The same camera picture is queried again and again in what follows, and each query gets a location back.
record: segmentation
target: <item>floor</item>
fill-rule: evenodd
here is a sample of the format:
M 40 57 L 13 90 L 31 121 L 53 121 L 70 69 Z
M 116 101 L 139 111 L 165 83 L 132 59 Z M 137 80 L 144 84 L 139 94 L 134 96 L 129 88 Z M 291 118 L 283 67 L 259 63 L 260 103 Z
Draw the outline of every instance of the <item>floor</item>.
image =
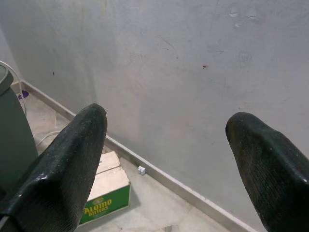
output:
M 27 119 L 36 144 L 50 132 L 60 131 L 69 121 L 42 101 L 25 98 Z M 56 135 L 38 145 L 43 152 Z M 152 179 L 139 175 L 137 168 L 120 158 L 131 184 L 130 206 L 76 229 L 76 232 L 228 232 L 227 229 Z

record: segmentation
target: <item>baseboard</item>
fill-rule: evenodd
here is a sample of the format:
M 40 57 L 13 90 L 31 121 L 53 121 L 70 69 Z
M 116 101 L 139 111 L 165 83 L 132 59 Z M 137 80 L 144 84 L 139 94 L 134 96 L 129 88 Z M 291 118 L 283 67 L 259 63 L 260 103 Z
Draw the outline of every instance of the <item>baseboard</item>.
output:
M 22 81 L 23 88 L 29 93 L 36 96 L 42 102 L 53 108 L 55 111 L 63 115 L 68 120 L 72 120 L 75 117 L 75 114 L 68 110 L 63 105 L 59 104 L 39 89 L 31 85 L 26 81 Z M 179 195 L 181 198 L 189 202 L 191 205 L 201 210 L 203 213 L 223 225 L 231 232 L 257 232 L 255 229 L 242 222 L 223 208 L 219 207 L 212 201 L 201 196 L 194 190 L 190 189 L 188 186 L 182 184 L 172 176 L 168 175 L 164 171 L 158 169 L 150 162 L 137 155 L 127 147 L 123 146 L 121 143 L 117 142 L 110 136 L 106 136 L 105 145 L 112 150 L 115 150 L 118 155 L 130 161 L 134 165 L 143 166 L 146 168 L 146 172 L 152 178 L 157 180 L 159 183 Z

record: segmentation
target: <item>cardboard box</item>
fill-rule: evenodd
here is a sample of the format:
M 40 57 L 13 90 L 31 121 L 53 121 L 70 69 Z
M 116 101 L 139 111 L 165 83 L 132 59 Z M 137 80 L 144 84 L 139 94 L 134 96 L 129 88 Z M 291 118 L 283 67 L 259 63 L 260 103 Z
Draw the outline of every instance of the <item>cardboard box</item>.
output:
M 80 224 L 129 206 L 130 181 L 117 154 L 102 154 Z

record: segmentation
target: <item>green box label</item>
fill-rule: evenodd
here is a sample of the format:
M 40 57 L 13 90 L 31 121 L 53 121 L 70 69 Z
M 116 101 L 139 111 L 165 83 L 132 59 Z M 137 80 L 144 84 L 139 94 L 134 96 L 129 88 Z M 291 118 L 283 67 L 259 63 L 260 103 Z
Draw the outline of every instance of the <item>green box label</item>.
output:
M 97 219 L 129 205 L 130 185 L 86 203 L 80 224 Z

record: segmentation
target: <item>trash can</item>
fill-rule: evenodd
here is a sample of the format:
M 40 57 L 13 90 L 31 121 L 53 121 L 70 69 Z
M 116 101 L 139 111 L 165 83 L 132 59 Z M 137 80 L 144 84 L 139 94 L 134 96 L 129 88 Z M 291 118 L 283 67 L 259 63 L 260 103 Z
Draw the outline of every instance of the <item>trash can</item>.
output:
M 0 201 L 38 156 L 12 82 L 12 74 L 0 65 Z

